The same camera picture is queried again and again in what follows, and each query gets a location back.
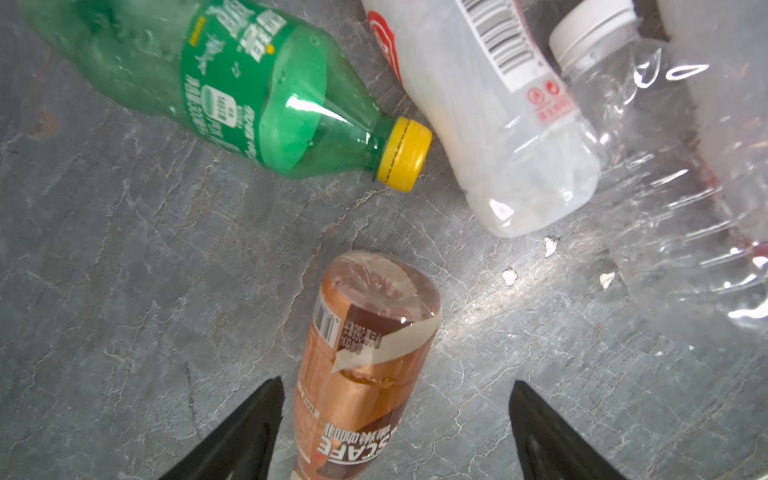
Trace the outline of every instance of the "bottle cap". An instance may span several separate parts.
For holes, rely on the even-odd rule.
[[[388,187],[409,192],[424,166],[432,132],[419,122],[400,117],[389,135],[377,178]]]
[[[636,20],[632,0],[584,0],[554,28],[549,47],[565,70],[605,35]]]

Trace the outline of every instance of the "yellow bottle cap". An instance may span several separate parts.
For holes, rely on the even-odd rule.
[[[377,178],[388,187],[409,192],[424,166],[432,132],[419,122],[400,117],[384,148]]]

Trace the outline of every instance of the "white bottle cap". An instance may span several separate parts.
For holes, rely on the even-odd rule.
[[[554,28],[549,46],[565,70],[595,42],[636,20],[632,0],[584,0]]]

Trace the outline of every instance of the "sprite bottle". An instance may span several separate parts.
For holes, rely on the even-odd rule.
[[[381,112],[330,35],[249,0],[20,0],[99,91],[285,177],[411,190],[432,133]]]

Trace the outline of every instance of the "barcode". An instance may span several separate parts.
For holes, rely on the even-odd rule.
[[[461,0],[472,25],[503,75],[536,60],[514,0]]]
[[[336,346],[336,335],[339,333],[339,324],[341,319],[328,308],[323,294],[317,296],[315,304],[315,328],[317,332],[333,348]]]

